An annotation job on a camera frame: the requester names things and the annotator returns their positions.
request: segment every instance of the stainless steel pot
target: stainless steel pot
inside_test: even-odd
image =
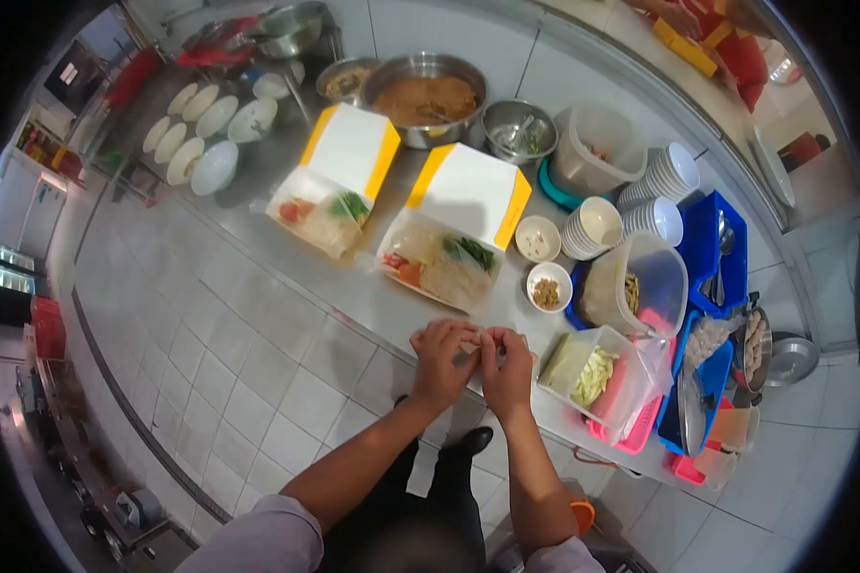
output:
[[[342,95],[338,97],[330,97],[327,92],[328,84],[340,74],[344,74],[347,70],[355,69],[355,68],[366,68],[368,70],[375,70],[378,68],[378,65],[382,63],[382,60],[378,60],[376,58],[346,58],[345,60],[339,60],[327,68],[318,76],[318,79],[315,80],[315,90],[318,94],[330,101],[333,104],[337,104],[339,102],[345,102],[351,104],[353,106],[357,106],[360,101],[360,93],[363,88],[363,85],[356,86],[356,89],[351,94]]]
[[[539,152],[531,155],[507,149],[501,139],[512,134],[516,134],[517,138],[523,137],[525,134],[519,134],[518,130],[528,116],[533,119],[526,128],[526,134],[534,134],[540,142]],[[544,109],[533,106],[526,100],[502,100],[490,104],[482,112],[481,123],[484,137],[487,138],[488,147],[494,156],[513,165],[524,165],[547,157],[558,146],[558,128],[551,116]]]
[[[255,45],[269,58],[295,58],[321,39],[324,23],[330,15],[328,6],[321,2],[302,2],[271,8],[260,18],[255,26],[233,36],[226,43],[226,51]]]
[[[752,292],[751,297],[751,309],[748,310],[748,306],[746,305],[745,315],[750,315],[751,313],[757,312],[761,315],[761,320],[765,321],[765,331],[761,335],[761,366],[752,374],[752,379],[747,380],[745,378],[745,343],[746,340],[746,327],[747,325],[743,325],[739,327],[733,334],[733,342],[734,342],[734,352],[733,352],[733,366],[730,369],[730,375],[735,380],[735,383],[739,385],[741,389],[748,392],[753,396],[753,398],[761,393],[761,389],[765,385],[765,380],[768,379],[768,366],[771,361],[771,325],[768,321],[768,315],[765,314],[765,311],[760,306],[757,306],[757,292]]]
[[[379,94],[390,85],[405,78],[456,77],[468,83],[475,92],[477,110],[459,121],[441,126],[395,126],[401,142],[409,148],[430,149],[455,143],[469,132],[487,102],[488,86],[478,68],[455,56],[421,52],[413,56],[393,58],[380,65],[367,78],[360,90],[363,104],[372,109]]]

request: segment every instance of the metal bowl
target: metal bowl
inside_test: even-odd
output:
[[[523,134],[516,134],[528,116],[534,119]],[[503,100],[487,106],[482,113],[482,128],[488,147],[498,158],[513,165],[523,165],[550,155],[558,146],[558,127],[544,109],[533,106],[526,100]],[[539,152],[522,154],[503,145],[503,137],[536,137],[540,141]]]
[[[272,8],[245,36],[252,39],[265,56],[295,58],[322,37],[328,7],[321,2],[302,2]]]
[[[765,386],[790,386],[813,373],[819,350],[805,338],[784,338],[774,343]]]
[[[380,63],[382,63],[382,60],[378,60],[376,58],[347,58],[345,60],[338,60],[337,62],[325,68],[324,71],[318,76],[318,79],[315,80],[315,90],[321,97],[332,102],[333,104],[337,104],[339,102],[346,102],[348,104],[356,106],[357,103],[360,101],[360,90],[362,89],[363,85],[356,86],[356,89],[350,94],[329,97],[326,92],[328,84],[336,76],[344,74],[344,72],[346,72],[347,70],[351,70],[354,68],[367,68],[369,70],[375,70],[376,68],[378,68],[378,65]]]
[[[761,366],[758,367],[752,374],[752,380],[745,379],[745,339],[746,325],[739,327],[734,337],[734,353],[733,353],[733,368],[730,369],[730,374],[733,376],[736,384],[745,389],[751,394],[761,392],[765,385],[765,380],[768,379],[768,367],[771,361],[771,324],[768,320],[768,315],[760,306],[748,311],[746,315],[751,315],[757,311],[761,315],[761,320],[765,321],[765,332],[761,335]]]
[[[475,113],[441,126],[395,126],[401,142],[409,148],[430,149],[455,143],[468,133],[487,102],[488,87],[484,75],[468,62],[447,54],[421,52],[393,58],[376,68],[360,90],[367,109],[372,109],[379,94],[390,85],[406,78],[440,78],[452,76],[467,82],[475,92]]]

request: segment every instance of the black shoe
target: black shoe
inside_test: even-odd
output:
[[[476,456],[493,440],[493,429],[482,425],[469,431],[459,440],[459,447],[469,456]]]

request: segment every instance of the stainless steel counter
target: stainless steel counter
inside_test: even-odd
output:
[[[158,90],[166,94],[175,93],[184,78],[173,75],[161,82]],[[311,81],[302,87],[303,96],[312,102],[313,107],[319,108]],[[135,102],[134,106],[142,110],[141,117],[155,118],[164,113],[164,109],[158,109],[162,99],[148,97]],[[135,120],[134,124],[148,125],[148,121],[151,125],[148,119]],[[472,133],[469,140],[477,142],[477,135],[477,132]],[[408,338],[414,330],[443,316],[465,318],[465,315],[412,292],[372,270],[378,242],[404,205],[427,152],[404,148],[399,150],[364,227],[364,237],[359,248],[349,259],[334,262],[316,248],[302,243],[261,212],[276,187],[299,162],[308,137],[309,127],[298,106],[290,99],[281,100],[272,131],[260,142],[240,146],[236,178],[227,189],[208,197],[199,197],[185,185],[170,200],[183,202],[249,258],[291,288],[324,310],[344,315],[362,334],[403,360],[413,363],[415,357]],[[533,185],[525,215],[541,214],[558,223],[562,222],[566,214],[538,189],[535,167],[525,169],[525,174]],[[563,255],[557,262],[566,269],[572,268],[573,261]],[[546,315],[529,304],[523,284],[531,266],[515,248],[509,247],[491,302],[483,312],[470,318],[482,326],[516,328],[528,337],[531,350],[546,357],[560,335],[570,332],[572,328],[563,315]],[[470,389],[480,394],[480,380],[472,380]],[[630,456],[593,438],[579,414],[562,406],[536,385],[533,385],[532,396],[533,412],[546,433],[638,473],[676,487],[688,487],[688,484],[663,468],[666,451],[655,437],[650,439],[639,456]]]

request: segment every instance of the orange object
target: orange object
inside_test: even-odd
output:
[[[421,288],[421,264],[408,263],[401,265],[398,269],[398,278],[401,282],[407,282],[413,287]]]
[[[574,501],[570,504],[570,509],[573,510],[573,516],[577,518],[577,526],[580,529],[580,535],[589,533],[592,529],[592,524],[596,521],[596,510],[588,500]]]

